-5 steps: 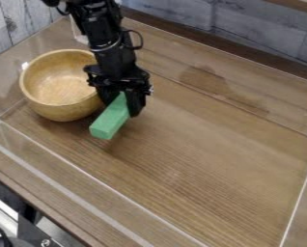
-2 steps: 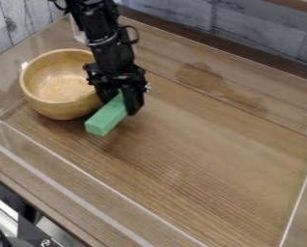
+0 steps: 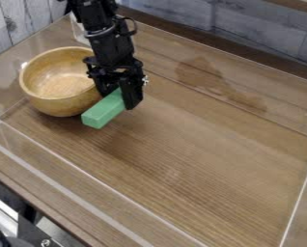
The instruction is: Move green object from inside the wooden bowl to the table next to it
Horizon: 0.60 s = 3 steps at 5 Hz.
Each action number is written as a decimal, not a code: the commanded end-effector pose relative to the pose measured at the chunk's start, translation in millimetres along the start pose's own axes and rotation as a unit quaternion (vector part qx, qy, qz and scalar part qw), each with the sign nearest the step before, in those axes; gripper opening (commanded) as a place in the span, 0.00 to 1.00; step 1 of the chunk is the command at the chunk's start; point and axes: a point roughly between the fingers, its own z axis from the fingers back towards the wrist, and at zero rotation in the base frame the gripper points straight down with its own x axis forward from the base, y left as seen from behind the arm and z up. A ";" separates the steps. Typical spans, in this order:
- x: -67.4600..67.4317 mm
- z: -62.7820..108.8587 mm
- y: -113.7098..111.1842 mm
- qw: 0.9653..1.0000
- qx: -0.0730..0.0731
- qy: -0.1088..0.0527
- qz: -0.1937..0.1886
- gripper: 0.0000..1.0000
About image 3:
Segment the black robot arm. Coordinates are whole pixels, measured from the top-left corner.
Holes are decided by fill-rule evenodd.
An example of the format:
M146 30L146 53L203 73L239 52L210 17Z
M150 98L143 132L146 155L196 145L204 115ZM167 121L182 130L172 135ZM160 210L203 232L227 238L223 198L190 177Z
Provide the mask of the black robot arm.
M90 41L94 55L86 57L83 62L98 92L107 97L120 90L126 108L135 109L143 101L143 86L147 83L143 62L135 57L135 20L118 15L115 0L59 1L67 1L68 10L84 27L84 38Z

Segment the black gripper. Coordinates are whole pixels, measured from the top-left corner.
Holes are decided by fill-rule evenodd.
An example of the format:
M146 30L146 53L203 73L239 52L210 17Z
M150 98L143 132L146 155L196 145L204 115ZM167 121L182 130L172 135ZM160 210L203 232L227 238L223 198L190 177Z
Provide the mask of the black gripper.
M135 109L143 101L143 85L147 82L143 62L135 57L135 34L136 30L128 29L104 29L84 34L94 51L94 55L84 59L88 76L103 97L120 86L127 110Z

